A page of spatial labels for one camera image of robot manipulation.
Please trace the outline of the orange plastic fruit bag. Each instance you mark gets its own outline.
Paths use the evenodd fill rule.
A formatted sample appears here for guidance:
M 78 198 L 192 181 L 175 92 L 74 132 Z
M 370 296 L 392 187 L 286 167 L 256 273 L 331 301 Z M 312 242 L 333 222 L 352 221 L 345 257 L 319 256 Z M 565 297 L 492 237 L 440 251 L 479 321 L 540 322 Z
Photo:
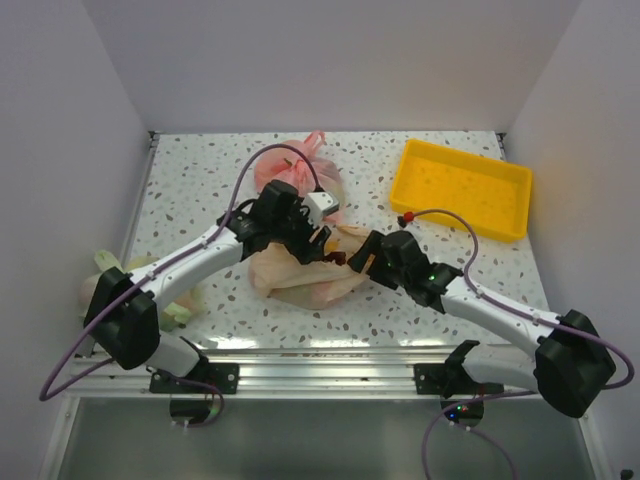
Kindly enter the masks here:
M 308 310 L 323 310 L 356 290 L 366 277 L 347 260 L 364 244 L 371 231 L 336 225 L 324 247 L 324 257 L 302 265 L 278 243 L 249 260 L 248 278 L 256 293 Z

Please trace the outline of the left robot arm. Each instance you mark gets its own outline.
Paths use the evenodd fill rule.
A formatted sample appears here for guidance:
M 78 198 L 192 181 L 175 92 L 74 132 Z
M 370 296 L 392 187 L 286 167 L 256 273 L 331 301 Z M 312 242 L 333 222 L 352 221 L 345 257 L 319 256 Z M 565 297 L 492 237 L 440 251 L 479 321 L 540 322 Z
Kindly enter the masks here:
M 204 234 L 175 252 L 129 273 L 112 267 L 97 282 L 84 320 L 89 335 L 124 370 L 167 372 L 185 392 L 208 379 L 204 357 L 188 341 L 162 333 L 161 313 L 214 273 L 279 243 L 302 265 L 324 258 L 331 231 L 324 220 L 340 208 L 317 188 L 301 196 L 274 180 L 255 199 L 233 204 Z

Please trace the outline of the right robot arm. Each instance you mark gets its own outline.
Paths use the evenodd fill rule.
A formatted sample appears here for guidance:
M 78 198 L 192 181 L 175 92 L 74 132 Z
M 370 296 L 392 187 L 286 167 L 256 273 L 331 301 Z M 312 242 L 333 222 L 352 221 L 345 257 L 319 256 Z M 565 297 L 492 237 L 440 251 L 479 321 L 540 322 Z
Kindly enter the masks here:
M 616 371 L 591 320 L 523 306 L 479 284 L 465 271 L 434 262 L 407 231 L 372 232 L 347 261 L 357 273 L 417 305 L 471 322 L 505 345 L 465 340 L 437 367 L 416 367 L 417 391 L 442 398 L 501 393 L 507 386 L 540 395 L 556 411 L 583 416 Z

